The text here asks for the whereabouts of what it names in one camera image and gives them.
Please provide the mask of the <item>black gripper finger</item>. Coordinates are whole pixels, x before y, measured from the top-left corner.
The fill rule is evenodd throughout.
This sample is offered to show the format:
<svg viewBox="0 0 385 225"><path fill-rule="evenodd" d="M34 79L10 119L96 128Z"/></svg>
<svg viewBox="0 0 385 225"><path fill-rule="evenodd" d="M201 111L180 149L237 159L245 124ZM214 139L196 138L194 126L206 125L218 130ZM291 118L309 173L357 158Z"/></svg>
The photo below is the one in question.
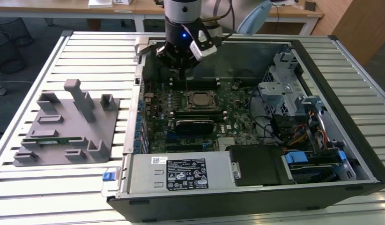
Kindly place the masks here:
<svg viewBox="0 0 385 225"><path fill-rule="evenodd" d="M156 49L156 58L178 75L178 79L182 80L182 59L177 47L173 45L158 47Z"/></svg>
<svg viewBox="0 0 385 225"><path fill-rule="evenodd" d="M197 66L200 62L197 61L190 50L182 53L182 80L186 79L186 72Z"/></svg>

